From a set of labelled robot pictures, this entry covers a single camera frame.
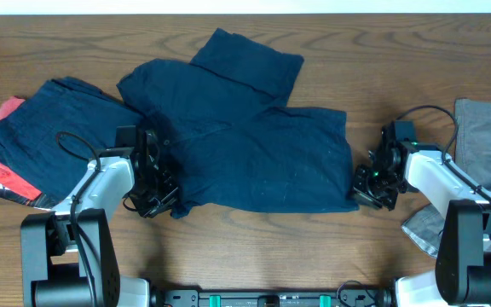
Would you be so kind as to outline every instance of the shirt sleeve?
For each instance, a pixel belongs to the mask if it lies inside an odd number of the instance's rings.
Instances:
[[[285,106],[303,62],[301,55],[281,53],[217,29],[190,63],[273,98],[285,98]]]

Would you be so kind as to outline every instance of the white background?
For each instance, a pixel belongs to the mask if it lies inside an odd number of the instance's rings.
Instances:
[[[489,0],[0,0],[0,14],[491,13]]]

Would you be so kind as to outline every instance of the green strip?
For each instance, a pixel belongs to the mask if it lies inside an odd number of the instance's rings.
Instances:
[[[331,297],[328,295],[320,295],[320,307],[331,307]]]
[[[221,307],[221,297],[218,295],[211,295],[210,307]]]

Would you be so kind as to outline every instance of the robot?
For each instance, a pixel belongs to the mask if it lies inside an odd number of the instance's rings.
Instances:
[[[121,276],[107,221],[126,196],[142,217],[154,217],[179,201],[179,187],[159,163],[156,134],[120,127],[115,147],[94,150],[77,187],[50,212],[26,217],[21,225],[24,305],[129,307],[439,307],[491,305],[491,192],[467,176],[445,148],[418,142],[404,113],[382,129],[359,165],[350,197],[376,209],[393,210],[398,194],[422,193],[446,217],[436,268],[395,279],[389,288],[344,283],[334,292],[161,292],[141,278]],[[52,264],[50,257],[78,252],[78,263]]]

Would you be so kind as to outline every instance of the navy blue t-shirt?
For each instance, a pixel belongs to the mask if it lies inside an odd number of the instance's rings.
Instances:
[[[258,212],[357,210],[346,113],[285,107],[303,57],[217,29],[190,63],[153,60],[117,85],[164,143],[183,217],[216,203]]]

